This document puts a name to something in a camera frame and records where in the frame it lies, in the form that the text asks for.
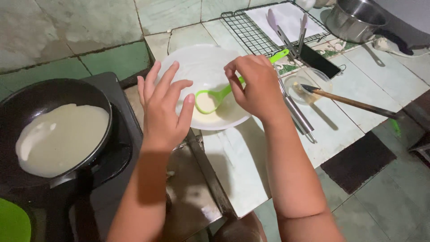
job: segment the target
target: stainless steel pot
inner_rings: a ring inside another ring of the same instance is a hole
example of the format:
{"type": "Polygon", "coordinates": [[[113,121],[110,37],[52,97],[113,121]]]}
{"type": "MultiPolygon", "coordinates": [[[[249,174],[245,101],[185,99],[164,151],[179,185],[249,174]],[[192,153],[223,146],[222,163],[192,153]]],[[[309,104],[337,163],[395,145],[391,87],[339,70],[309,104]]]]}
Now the stainless steel pot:
{"type": "Polygon", "coordinates": [[[381,7],[371,0],[338,0],[327,17],[327,28],[337,37],[354,43],[366,42],[387,24],[381,7]]]}

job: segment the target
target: tiled countertop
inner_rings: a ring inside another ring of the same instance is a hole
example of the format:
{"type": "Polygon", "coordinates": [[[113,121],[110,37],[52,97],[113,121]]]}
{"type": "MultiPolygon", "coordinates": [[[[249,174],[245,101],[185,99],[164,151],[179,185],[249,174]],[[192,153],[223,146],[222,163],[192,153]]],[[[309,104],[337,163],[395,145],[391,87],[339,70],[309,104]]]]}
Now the tiled countertop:
{"type": "MultiPolygon", "coordinates": [[[[145,39],[158,60],[179,48],[200,43],[217,44],[241,55],[250,54],[221,20],[178,28],[171,34],[156,34],[145,39]]],[[[397,112],[429,89],[422,80],[428,81],[427,72],[416,65],[408,66],[411,70],[413,67],[417,69],[414,74],[402,64],[402,60],[371,46],[366,50],[331,35],[320,43],[310,43],[310,46],[337,66],[346,65],[344,74],[332,79],[336,95],[397,112]],[[384,66],[376,64],[369,49],[384,66]]],[[[277,66],[284,79],[302,67],[300,63],[285,58],[277,62],[277,66]]],[[[318,140],[317,144],[300,135],[315,168],[386,119],[327,98],[319,99],[312,107],[299,105],[299,108],[315,128],[313,135],[318,140]]],[[[264,131],[257,118],[252,117],[226,130],[202,130],[201,133],[206,155],[238,217],[245,216],[271,198],[265,170],[264,131]]]]}

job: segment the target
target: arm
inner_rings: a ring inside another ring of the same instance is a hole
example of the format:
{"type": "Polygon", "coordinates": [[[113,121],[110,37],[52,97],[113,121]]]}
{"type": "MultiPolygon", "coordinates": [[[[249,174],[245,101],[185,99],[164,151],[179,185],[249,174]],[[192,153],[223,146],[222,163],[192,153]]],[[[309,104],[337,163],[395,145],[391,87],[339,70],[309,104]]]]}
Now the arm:
{"type": "Polygon", "coordinates": [[[224,70],[237,103],[263,123],[269,185],[282,240],[344,241],[284,104],[270,62],[264,56],[238,57],[224,70]],[[244,89],[236,70],[245,80],[244,89]]]}
{"type": "Polygon", "coordinates": [[[145,113],[142,148],[107,241],[156,241],[163,230],[166,166],[171,151],[190,128],[194,95],[185,98],[178,117],[175,107],[181,90],[193,82],[181,80],[170,84],[179,68],[179,64],[174,62],[155,87],[160,68],[161,63],[156,61],[146,81],[138,77],[138,91],[145,113]]]}

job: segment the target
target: white bowl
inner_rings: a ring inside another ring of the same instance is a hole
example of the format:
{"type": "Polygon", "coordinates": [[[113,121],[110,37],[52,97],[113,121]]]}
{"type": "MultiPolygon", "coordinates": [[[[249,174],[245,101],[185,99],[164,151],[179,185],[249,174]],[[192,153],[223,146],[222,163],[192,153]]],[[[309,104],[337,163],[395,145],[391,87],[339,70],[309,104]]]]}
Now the white bowl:
{"type": "MultiPolygon", "coordinates": [[[[163,76],[174,61],[179,62],[179,70],[172,82],[188,79],[194,84],[182,90],[176,105],[179,115],[184,98],[200,90],[220,91],[229,82],[224,74],[224,66],[239,56],[237,51],[225,50],[211,44],[199,44],[179,49],[161,62],[157,81],[163,76]]],[[[217,110],[211,114],[202,114],[194,107],[191,127],[201,130],[223,130],[243,123],[251,117],[241,108],[232,93],[228,94],[217,110]]]]}

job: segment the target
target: black cooling rack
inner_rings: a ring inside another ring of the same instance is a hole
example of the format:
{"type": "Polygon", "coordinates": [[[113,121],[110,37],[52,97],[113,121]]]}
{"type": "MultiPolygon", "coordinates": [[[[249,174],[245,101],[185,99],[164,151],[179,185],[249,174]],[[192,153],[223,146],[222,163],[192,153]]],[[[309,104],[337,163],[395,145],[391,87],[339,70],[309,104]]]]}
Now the black cooling rack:
{"type": "MultiPolygon", "coordinates": [[[[302,12],[306,12],[299,5],[292,1],[283,1],[280,3],[291,3],[298,7],[302,12]]],[[[265,4],[262,6],[240,9],[235,12],[224,12],[221,14],[221,18],[230,26],[230,28],[236,33],[239,39],[248,47],[248,49],[254,55],[266,55],[272,56],[273,54],[285,49],[285,47],[277,46],[259,27],[258,25],[245,13],[250,9],[256,9],[266,6],[275,5],[277,3],[265,4]]],[[[307,13],[308,17],[311,18],[316,24],[323,28],[324,32],[305,38],[304,42],[309,43],[314,40],[320,41],[323,37],[330,34],[327,28],[318,21],[311,14],[307,13]]],[[[293,45],[298,44],[298,41],[292,42],[293,45]]]]}

